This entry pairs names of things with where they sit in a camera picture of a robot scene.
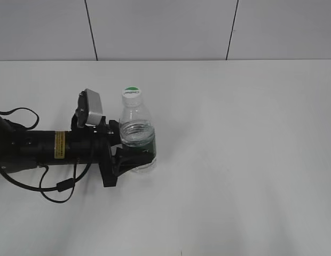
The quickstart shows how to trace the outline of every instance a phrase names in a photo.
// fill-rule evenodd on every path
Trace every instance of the yellow warning label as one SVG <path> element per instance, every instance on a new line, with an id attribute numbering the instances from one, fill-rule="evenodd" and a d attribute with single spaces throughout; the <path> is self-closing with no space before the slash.
<path id="1" fill-rule="evenodd" d="M 55 132 L 54 158 L 64 159 L 66 148 L 65 132 Z"/>

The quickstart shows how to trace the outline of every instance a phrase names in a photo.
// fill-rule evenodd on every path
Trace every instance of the robotic arm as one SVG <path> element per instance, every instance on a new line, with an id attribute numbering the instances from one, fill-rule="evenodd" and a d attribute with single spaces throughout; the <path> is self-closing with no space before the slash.
<path id="1" fill-rule="evenodd" d="M 9 115 L 18 109 L 27 108 L 0 112 L 0 115 Z M 121 144 L 119 124 L 115 120 L 106 124 L 100 96 L 89 89 L 79 94 L 70 131 L 32 131 L 40 120 L 39 116 L 33 113 L 37 116 L 37 121 L 32 127 L 24 127 L 0 117 L 0 174 L 21 188 L 39 191 L 44 196 L 47 191 L 61 192 L 72 189 L 73 192 L 75 184 L 86 175 L 92 163 L 99 165 L 104 187 L 115 187 L 120 175 L 137 166 L 148 164 L 154 158 L 153 154 L 148 152 L 130 152 L 119 147 L 116 154 L 112 155 L 111 147 Z M 48 166 L 64 164 L 74 164 L 73 178 L 59 182 L 52 188 L 42 188 L 42 179 L 49 169 Z M 78 177 L 75 176 L 77 164 L 86 164 Z M 45 168 L 39 187 L 24 185 L 8 175 L 38 166 Z"/>

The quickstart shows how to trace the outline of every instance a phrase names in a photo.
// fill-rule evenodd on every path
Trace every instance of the clear water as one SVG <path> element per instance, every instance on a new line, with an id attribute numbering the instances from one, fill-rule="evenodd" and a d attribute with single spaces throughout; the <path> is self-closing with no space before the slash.
<path id="1" fill-rule="evenodd" d="M 155 158 L 150 164 L 132 169 L 135 172 L 148 172 L 156 164 L 155 129 L 146 120 L 131 121 L 120 126 L 120 135 L 123 147 L 130 150 L 148 150 L 154 153 Z"/>

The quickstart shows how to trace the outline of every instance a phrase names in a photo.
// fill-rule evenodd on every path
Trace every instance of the bottle label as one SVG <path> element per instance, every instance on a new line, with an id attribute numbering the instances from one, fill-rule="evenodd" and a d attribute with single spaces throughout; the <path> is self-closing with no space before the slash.
<path id="1" fill-rule="evenodd" d="M 148 152 L 153 154 L 153 158 L 156 157 L 156 136 L 148 144 L 145 144 L 141 147 L 129 147 L 125 144 L 122 144 L 123 149 L 127 149 L 132 152 Z"/>

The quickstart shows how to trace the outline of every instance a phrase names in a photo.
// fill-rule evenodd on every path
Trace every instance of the black strap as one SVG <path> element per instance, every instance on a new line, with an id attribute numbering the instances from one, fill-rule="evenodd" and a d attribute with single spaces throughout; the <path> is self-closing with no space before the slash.
<path id="1" fill-rule="evenodd" d="M 25 127 L 25 126 L 23 126 L 21 124 L 17 124 L 17 123 L 11 122 L 9 120 L 6 120 L 6 121 L 9 122 L 10 125 L 12 125 L 15 129 L 26 130 L 26 131 L 27 130 L 34 129 L 38 125 L 38 123 L 40 121 L 40 117 L 38 116 L 38 114 L 36 112 L 34 112 L 33 110 L 31 110 L 30 108 L 23 108 L 23 107 L 21 107 L 21 108 L 15 108 L 15 109 L 10 110 L 10 111 L 7 111 L 7 112 L 0 111 L 0 115 L 2 115 L 2 116 L 8 116 L 8 115 L 11 115 L 12 113 L 14 113 L 17 110 L 20 110 L 20 109 L 25 109 L 25 110 L 28 110 L 28 111 L 32 112 L 33 114 L 35 114 L 35 116 L 36 116 L 36 122 L 32 126 Z"/>

